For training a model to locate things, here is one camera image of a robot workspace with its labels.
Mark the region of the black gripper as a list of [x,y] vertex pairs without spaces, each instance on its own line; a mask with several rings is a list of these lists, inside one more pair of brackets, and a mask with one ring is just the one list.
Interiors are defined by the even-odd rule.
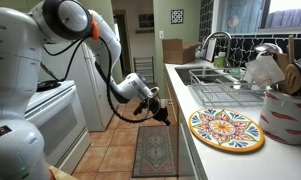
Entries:
[[142,100],[133,114],[135,116],[141,114],[143,109],[152,112],[155,120],[163,122],[166,126],[170,125],[170,121],[168,120],[168,110],[166,107],[161,107],[158,99],[146,98]]

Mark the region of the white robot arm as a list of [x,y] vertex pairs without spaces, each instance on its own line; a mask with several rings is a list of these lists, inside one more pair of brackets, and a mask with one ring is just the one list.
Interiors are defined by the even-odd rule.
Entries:
[[107,85],[107,97],[127,103],[141,100],[157,121],[167,120],[167,110],[157,100],[157,87],[149,88],[139,73],[116,83],[112,69],[121,54],[115,33],[94,10],[77,0],[43,0],[23,13],[0,6],[0,180],[53,180],[44,158],[44,139],[25,119],[30,98],[47,81],[38,81],[46,44],[85,43],[99,59],[95,67]]

